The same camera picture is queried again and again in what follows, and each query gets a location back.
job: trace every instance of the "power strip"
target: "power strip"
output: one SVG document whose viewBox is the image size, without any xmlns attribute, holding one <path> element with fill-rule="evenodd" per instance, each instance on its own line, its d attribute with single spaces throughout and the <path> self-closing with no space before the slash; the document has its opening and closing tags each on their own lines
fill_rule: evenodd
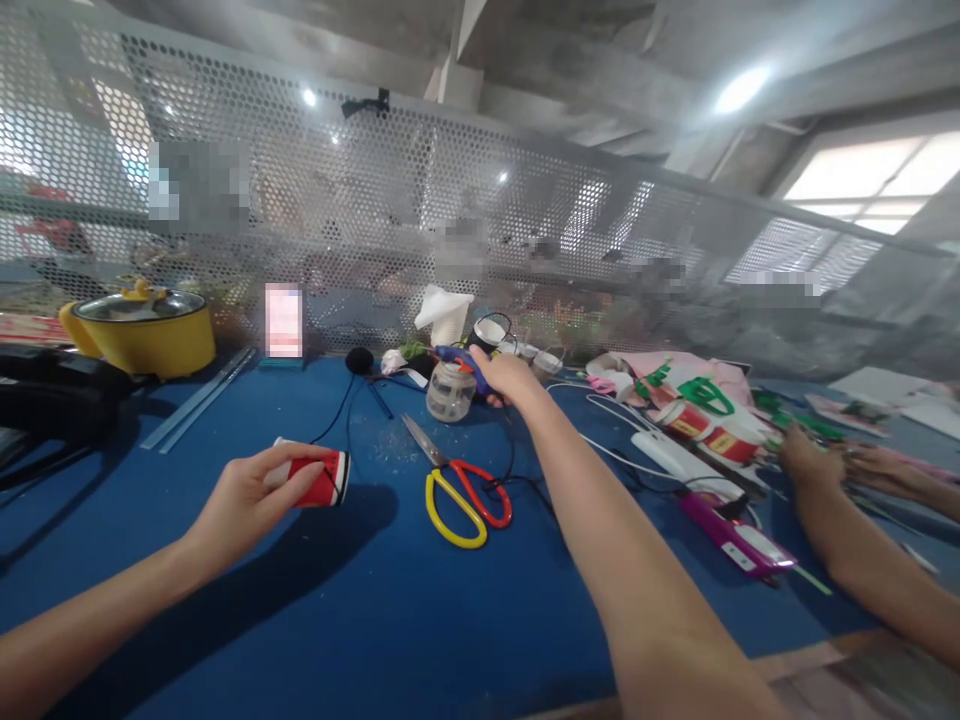
<svg viewBox="0 0 960 720">
<path fill-rule="evenodd" d="M 713 492 L 725 500 L 736 500 L 743 495 L 743 490 L 736 483 L 718 477 L 716 470 L 659 430 L 634 433 L 630 442 L 679 480 L 709 478 L 690 483 L 688 487 L 691 490 Z"/>
</svg>

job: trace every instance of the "window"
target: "window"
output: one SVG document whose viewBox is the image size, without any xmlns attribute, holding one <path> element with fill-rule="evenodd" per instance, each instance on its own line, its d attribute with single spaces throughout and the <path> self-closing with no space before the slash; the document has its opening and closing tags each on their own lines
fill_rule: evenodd
<svg viewBox="0 0 960 720">
<path fill-rule="evenodd" d="M 896 235 L 960 171 L 960 132 L 818 151 L 783 199 Z"/>
</svg>

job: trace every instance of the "scissors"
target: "scissors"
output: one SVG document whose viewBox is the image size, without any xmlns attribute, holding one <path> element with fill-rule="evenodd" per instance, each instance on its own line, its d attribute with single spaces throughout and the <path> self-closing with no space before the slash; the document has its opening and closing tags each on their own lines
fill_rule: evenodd
<svg viewBox="0 0 960 720">
<path fill-rule="evenodd" d="M 503 517 L 496 518 L 490 513 L 489 510 L 487 510 L 483 502 L 481 502 L 480 498 L 477 496 L 477 491 L 473 489 L 473 485 L 467 478 L 467 473 L 473 473 L 477 477 L 486 480 L 487 482 L 493 482 L 493 476 L 491 476 L 486 470 L 469 465 L 463 462 L 463 460 L 447 459 L 447 457 L 437 449 L 437 446 L 431 442 L 426 433 L 420 429 L 420 426 L 413 421 L 413 418 L 406 413 L 403 413 L 400 416 L 400 419 L 403 420 L 403 424 L 407 426 L 407 430 L 409 430 L 410 434 L 413 435 L 413 439 L 417 441 L 417 445 L 420 446 L 420 449 L 423 450 L 424 454 L 430 459 L 430 462 L 433 463 L 433 472 L 427 475 L 426 486 L 427 514 L 430 515 L 430 520 L 433 522 L 433 526 L 437 528 L 440 534 L 443 535 L 448 542 L 451 542 L 457 547 L 463 548 L 464 550 L 476 550 L 477 548 L 483 547 L 484 543 L 487 542 L 487 526 L 484 525 L 483 519 L 486 519 L 486 521 L 490 523 L 491 527 L 495 527 L 497 529 L 507 527 L 510 524 L 510 521 L 513 520 L 513 505 L 510 503 L 510 496 L 507 495 L 507 491 L 503 489 L 503 486 L 497 487 L 497 493 L 500 495 L 500 500 L 503 502 Z M 453 468 L 453 470 L 457 473 L 457 476 L 460 478 L 460 482 L 463 484 L 464 490 L 467 491 L 467 495 L 470 497 L 470 500 L 476 506 L 477 510 L 474 510 L 472 507 L 470 507 L 470 503 L 464 500 L 463 496 L 458 493 L 443 477 L 441 471 L 445 467 Z M 477 528 L 477 536 L 475 538 L 461 537 L 443 524 L 443 520 L 440 519 L 440 514 L 437 512 L 436 501 L 434 500 L 434 492 L 436 491 L 435 483 L 439 484 L 440 487 L 443 488 L 443 491 L 453 498 L 453 501 L 457 503 L 457 505 L 460 506 L 460 509 L 466 513 L 468 518 L 470 518 L 470 522 L 472 522 L 474 527 Z"/>
</svg>

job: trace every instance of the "hand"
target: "hand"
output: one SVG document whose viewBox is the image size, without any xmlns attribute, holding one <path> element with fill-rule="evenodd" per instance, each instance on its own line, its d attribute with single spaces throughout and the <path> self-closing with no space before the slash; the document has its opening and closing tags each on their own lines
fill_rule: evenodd
<svg viewBox="0 0 960 720">
<path fill-rule="evenodd" d="M 533 372 L 516 355 L 500 353 L 491 360 L 476 345 L 470 346 L 470 355 L 490 386 L 511 401 L 529 388 L 540 387 Z"/>
<path fill-rule="evenodd" d="M 284 443 L 251 458 L 228 462 L 200 516 L 181 541 L 205 579 L 226 571 L 250 552 L 310 489 L 324 466 L 310 463 L 272 491 L 263 484 L 266 474 L 289 460 L 322 460 L 331 453 L 316 445 Z"/>
<path fill-rule="evenodd" d="M 846 474 L 843 456 L 835 450 L 821 450 L 796 423 L 787 428 L 780 446 L 780 467 L 796 484 L 826 482 L 839 485 Z"/>
<path fill-rule="evenodd" d="M 851 480 L 887 495 L 923 503 L 936 489 L 936 480 L 884 448 L 853 446 L 846 456 Z"/>
</svg>

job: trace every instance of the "pot lid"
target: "pot lid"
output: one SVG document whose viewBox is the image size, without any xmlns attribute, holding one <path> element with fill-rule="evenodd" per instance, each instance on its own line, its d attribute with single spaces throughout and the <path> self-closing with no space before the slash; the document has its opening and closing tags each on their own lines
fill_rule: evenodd
<svg viewBox="0 0 960 720">
<path fill-rule="evenodd" d="M 189 315 L 206 305 L 199 295 L 151 288 L 142 278 L 134 290 L 121 290 L 116 295 L 88 300 L 74 305 L 73 312 L 84 320 L 106 322 L 144 322 Z"/>
</svg>

